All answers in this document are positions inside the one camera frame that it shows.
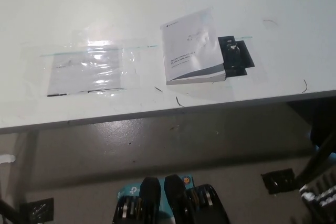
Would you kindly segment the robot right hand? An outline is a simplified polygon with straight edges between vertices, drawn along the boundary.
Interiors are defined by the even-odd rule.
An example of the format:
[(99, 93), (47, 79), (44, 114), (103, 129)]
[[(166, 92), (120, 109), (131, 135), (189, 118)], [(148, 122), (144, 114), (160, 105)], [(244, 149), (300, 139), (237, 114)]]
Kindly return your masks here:
[(317, 180), (317, 193), (307, 184), (299, 189), (309, 216), (302, 223), (335, 223), (335, 174), (323, 174)]

